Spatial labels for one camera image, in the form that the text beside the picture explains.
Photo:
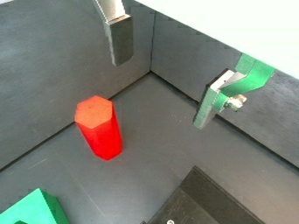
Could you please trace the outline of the gripper silver right finger green tape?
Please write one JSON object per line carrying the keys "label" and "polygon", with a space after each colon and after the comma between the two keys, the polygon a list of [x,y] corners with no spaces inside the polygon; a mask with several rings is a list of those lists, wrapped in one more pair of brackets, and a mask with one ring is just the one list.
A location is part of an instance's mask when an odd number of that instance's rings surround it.
{"label": "gripper silver right finger green tape", "polygon": [[193,125],[201,130],[224,109],[237,111],[247,101],[244,93],[261,88],[275,71],[272,66],[243,53],[235,70],[225,69],[205,86]]}

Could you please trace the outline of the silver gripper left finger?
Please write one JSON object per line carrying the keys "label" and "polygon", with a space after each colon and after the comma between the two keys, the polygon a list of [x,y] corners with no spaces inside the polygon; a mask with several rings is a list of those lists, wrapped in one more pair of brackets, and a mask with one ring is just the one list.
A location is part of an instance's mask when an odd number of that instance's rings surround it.
{"label": "silver gripper left finger", "polygon": [[112,64],[117,67],[133,56],[133,19],[121,0],[92,0],[101,16]]}

